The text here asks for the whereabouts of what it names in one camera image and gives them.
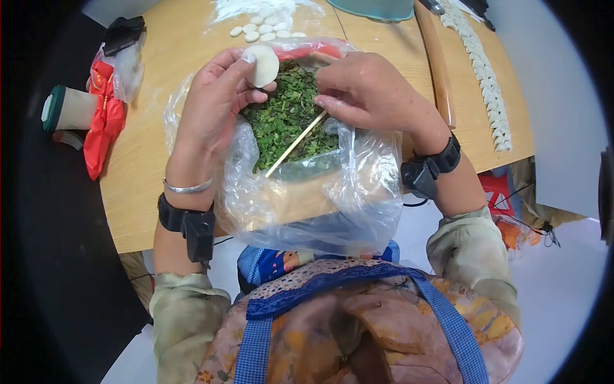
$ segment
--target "green lid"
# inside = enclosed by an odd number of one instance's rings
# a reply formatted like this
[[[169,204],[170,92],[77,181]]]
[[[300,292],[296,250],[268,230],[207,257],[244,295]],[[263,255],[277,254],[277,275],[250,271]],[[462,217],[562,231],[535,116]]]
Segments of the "green lid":
[[[57,128],[65,94],[66,86],[56,85],[47,96],[41,114],[42,128],[45,131],[53,132]]]

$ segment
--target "beige sleeve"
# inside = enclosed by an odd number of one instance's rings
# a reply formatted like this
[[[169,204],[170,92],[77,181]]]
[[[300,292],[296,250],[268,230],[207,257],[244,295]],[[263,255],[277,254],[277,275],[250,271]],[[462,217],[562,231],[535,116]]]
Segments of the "beige sleeve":
[[[158,383],[194,382],[204,353],[229,309],[230,296],[211,288],[207,275],[156,276],[149,312]]]
[[[444,217],[427,242],[426,253],[438,276],[488,297],[520,328],[520,309],[507,249],[488,206]]]

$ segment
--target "table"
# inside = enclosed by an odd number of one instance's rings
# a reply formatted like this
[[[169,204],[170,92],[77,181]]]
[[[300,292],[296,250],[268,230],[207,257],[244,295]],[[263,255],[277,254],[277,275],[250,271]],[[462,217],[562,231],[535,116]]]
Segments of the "table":
[[[293,31],[343,38],[361,50],[378,52],[418,92],[434,101],[429,62],[415,17],[399,24],[406,44],[386,24],[335,10],[325,0],[315,3],[323,12],[298,6],[293,14]],[[141,90],[129,105],[126,127],[112,146],[100,178],[107,221],[118,253],[150,249],[154,244],[157,198],[163,190],[161,180],[168,159],[162,115],[170,94],[217,52],[247,45],[243,38],[233,39],[228,33],[233,27],[248,23],[250,16],[244,14],[212,24],[214,16],[215,4],[202,0],[163,0],[144,14],[147,40],[141,58],[145,66]],[[452,85],[454,133],[476,171],[533,155],[522,91],[497,36],[470,19],[502,90],[513,137],[511,152],[494,152],[481,90],[461,39],[453,30],[444,28],[436,16],[432,17]],[[404,137],[403,158],[410,157],[412,150],[411,140]]]

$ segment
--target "fingernail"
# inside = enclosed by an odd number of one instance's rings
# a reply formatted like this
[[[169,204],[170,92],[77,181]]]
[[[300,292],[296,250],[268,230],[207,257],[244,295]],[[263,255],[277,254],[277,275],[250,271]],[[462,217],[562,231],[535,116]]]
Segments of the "fingernail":
[[[253,53],[248,53],[247,55],[243,56],[242,59],[251,64],[256,61],[256,56]]]

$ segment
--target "clear plastic bag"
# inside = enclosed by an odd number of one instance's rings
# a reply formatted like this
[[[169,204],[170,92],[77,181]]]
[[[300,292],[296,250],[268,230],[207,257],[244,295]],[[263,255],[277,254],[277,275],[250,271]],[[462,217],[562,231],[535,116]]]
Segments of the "clear plastic bag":
[[[141,62],[141,49],[146,33],[128,48],[117,52],[113,70],[113,94],[124,103],[131,103],[139,93],[145,67]]]
[[[280,61],[307,71],[356,49],[331,38],[296,37],[263,42]],[[174,146],[192,75],[171,95],[164,113],[166,145]],[[394,236],[403,208],[400,134],[366,131],[329,118],[339,149],[283,163],[269,178],[253,172],[260,157],[252,127],[239,116],[223,164],[216,169],[218,225],[248,245],[317,254],[380,255]]]

